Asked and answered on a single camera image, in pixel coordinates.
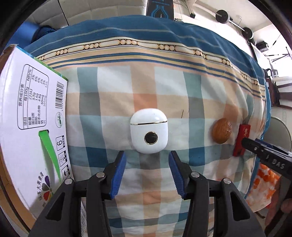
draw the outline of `white earbud case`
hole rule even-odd
[[[159,109],[141,109],[130,120],[134,148],[144,154],[162,151],[168,141],[168,124]]]

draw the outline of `blue gripper pad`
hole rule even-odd
[[[176,164],[175,158],[172,154],[172,152],[168,155],[168,163],[169,167],[172,173],[172,177],[176,186],[176,190],[179,195],[181,195],[182,198],[186,196],[185,192],[185,182],[184,179],[179,171],[178,165]]]
[[[111,199],[113,199],[119,191],[120,185],[121,185],[121,181],[122,181],[122,177],[125,171],[125,167],[126,167],[126,163],[127,163],[127,157],[125,152],[119,152],[118,156],[121,156],[119,161],[116,163],[116,170],[115,173],[112,177],[112,187],[111,187],[111,191],[110,191],[110,197]]]

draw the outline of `brown round object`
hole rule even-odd
[[[213,126],[213,140],[218,144],[226,142],[230,137],[231,129],[231,123],[226,118],[219,119]]]

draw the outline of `barcode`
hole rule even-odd
[[[64,85],[57,81],[56,101],[55,101],[56,109],[63,109],[63,100],[64,100]]]

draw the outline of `black circular button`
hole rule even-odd
[[[157,142],[158,136],[155,132],[148,132],[145,135],[144,140],[148,145],[153,145]]]

